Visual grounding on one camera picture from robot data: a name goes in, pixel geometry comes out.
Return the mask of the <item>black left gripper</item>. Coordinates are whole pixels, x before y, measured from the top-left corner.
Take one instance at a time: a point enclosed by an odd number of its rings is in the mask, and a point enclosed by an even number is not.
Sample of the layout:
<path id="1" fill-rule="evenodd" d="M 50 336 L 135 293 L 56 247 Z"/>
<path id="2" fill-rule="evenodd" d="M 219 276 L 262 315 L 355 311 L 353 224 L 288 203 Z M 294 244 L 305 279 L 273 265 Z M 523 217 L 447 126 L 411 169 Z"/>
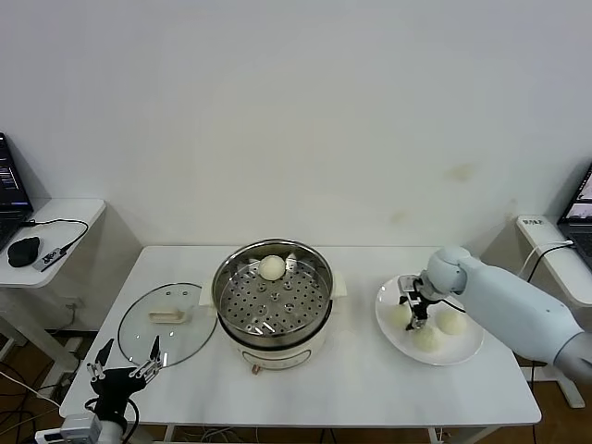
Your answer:
<path id="1" fill-rule="evenodd" d="M 113 343 L 114 339 L 110 339 L 97 352 L 94 360 L 86 364 L 92 379 L 92 390 L 98 396 L 94 412 L 99 417 L 123 417 L 130 396 L 145 389 L 147 383 L 163 368 L 160 336 L 157 335 L 147 362 L 135 370 L 133 367 L 123 367 L 104 371 Z"/>

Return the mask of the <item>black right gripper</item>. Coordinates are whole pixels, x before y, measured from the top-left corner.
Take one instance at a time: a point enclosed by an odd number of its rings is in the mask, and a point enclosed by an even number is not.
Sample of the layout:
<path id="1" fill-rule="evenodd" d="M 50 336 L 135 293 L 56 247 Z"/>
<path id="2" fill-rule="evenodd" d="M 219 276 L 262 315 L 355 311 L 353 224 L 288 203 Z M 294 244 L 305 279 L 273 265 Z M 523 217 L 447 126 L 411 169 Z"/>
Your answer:
<path id="1" fill-rule="evenodd" d="M 407 304 L 411 309 L 411 320 L 405 328 L 406 331 L 422 329 L 429 317 L 427 307 L 438 303 L 438 300 L 428 299 L 424 295 L 422 292 L 423 287 L 424 282 L 422 278 L 420 276 L 414 276 L 412 278 L 413 290 L 410 292 L 410 295 L 405 293 L 399 298 L 399 305 Z"/>

